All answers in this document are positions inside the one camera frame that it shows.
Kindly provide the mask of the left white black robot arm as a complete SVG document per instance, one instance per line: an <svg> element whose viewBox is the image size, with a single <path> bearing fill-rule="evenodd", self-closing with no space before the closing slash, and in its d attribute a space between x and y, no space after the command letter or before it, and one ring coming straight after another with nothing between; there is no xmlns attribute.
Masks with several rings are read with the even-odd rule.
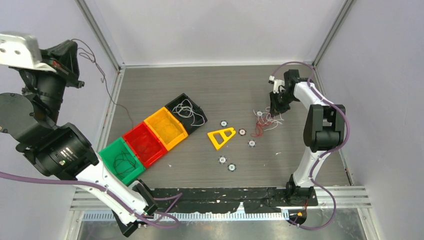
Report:
<svg viewBox="0 0 424 240"><path fill-rule="evenodd" d="M153 193L139 181L119 180L75 125L57 125L65 89L84 86L79 80L77 51L77 43L71 40L42 50L30 36L0 36L0 63L16 70L25 84L20 94L0 95L0 131L17 141L16 150L44 178L5 172L0 176L79 187L108 206L121 233L130 236L137 228L154 224L158 207Z"/></svg>

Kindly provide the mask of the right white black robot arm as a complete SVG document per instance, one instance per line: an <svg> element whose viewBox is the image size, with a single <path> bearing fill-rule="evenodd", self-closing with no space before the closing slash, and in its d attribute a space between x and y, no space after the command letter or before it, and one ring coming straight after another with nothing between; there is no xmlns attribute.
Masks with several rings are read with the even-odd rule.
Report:
<svg viewBox="0 0 424 240"><path fill-rule="evenodd" d="M287 112L292 102L302 103L308 111L303 130L305 151L282 195L287 204L299 205L313 197L321 166L330 151L345 140L346 109L326 99L312 80L300 77L296 69L286 71L282 80L271 75L268 82L273 86L269 94L271 116Z"/></svg>

